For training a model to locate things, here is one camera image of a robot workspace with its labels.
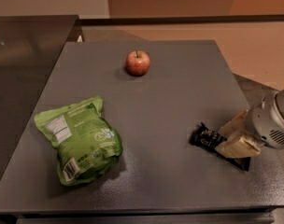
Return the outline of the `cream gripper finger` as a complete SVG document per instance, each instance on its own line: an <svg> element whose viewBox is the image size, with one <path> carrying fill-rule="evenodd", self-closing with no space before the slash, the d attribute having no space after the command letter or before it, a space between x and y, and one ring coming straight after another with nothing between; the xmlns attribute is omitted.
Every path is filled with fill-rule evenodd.
<svg viewBox="0 0 284 224"><path fill-rule="evenodd" d="M233 133L226 141L221 142L215 150L225 158L248 158L261 154L264 142L252 135Z"/></svg>
<svg viewBox="0 0 284 224"><path fill-rule="evenodd" d="M223 137L229 137L235 132L244 131L247 114L247 110L240 112L238 115L236 115L234 118L232 118L219 129L219 134Z"/></svg>

